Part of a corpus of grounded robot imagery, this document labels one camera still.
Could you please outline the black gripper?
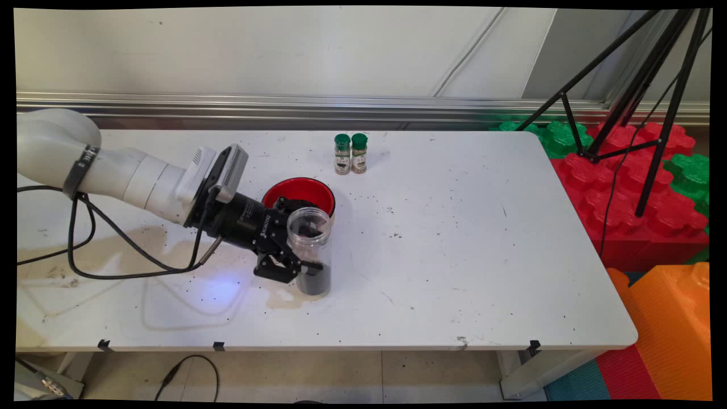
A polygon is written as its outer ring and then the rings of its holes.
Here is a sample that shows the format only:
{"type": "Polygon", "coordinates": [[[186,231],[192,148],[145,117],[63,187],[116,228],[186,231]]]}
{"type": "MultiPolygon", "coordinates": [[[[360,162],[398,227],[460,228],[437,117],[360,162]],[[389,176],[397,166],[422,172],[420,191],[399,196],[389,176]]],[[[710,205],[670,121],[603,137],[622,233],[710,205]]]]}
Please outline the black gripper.
{"type": "Polygon", "coordinates": [[[217,196],[216,192],[208,192],[197,200],[190,213],[190,226],[256,253],[255,276],[290,283],[304,273],[317,275],[323,271],[322,262],[291,256],[287,243],[288,218],[302,208],[319,208],[314,203],[278,197],[274,208],[267,208],[240,193],[227,203],[217,200],[217,196]]]}

